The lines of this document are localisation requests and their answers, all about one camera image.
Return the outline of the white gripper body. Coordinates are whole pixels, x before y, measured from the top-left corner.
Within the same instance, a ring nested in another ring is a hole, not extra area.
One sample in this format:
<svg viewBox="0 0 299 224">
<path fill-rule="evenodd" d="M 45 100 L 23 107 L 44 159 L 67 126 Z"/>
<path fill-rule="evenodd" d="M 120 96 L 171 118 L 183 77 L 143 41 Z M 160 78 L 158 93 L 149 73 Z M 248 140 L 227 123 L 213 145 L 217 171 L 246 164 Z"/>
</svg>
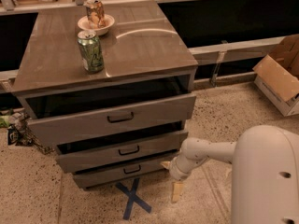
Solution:
<svg viewBox="0 0 299 224">
<path fill-rule="evenodd" d="M 169 173 L 177 181 L 186 180 L 195 168 L 195 161 L 178 155 L 170 161 Z"/>
</svg>

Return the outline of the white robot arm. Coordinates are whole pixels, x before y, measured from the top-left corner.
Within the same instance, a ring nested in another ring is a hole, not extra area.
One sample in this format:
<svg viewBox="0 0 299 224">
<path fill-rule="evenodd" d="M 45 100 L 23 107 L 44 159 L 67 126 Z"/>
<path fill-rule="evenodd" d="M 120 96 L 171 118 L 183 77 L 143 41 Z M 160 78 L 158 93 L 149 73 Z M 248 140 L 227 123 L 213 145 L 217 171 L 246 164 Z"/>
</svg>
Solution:
<svg viewBox="0 0 299 224">
<path fill-rule="evenodd" d="M 235 142 L 189 137 L 161 165 L 182 182 L 209 160 L 232 165 L 231 224 L 299 224 L 298 134 L 260 125 Z"/>
</svg>

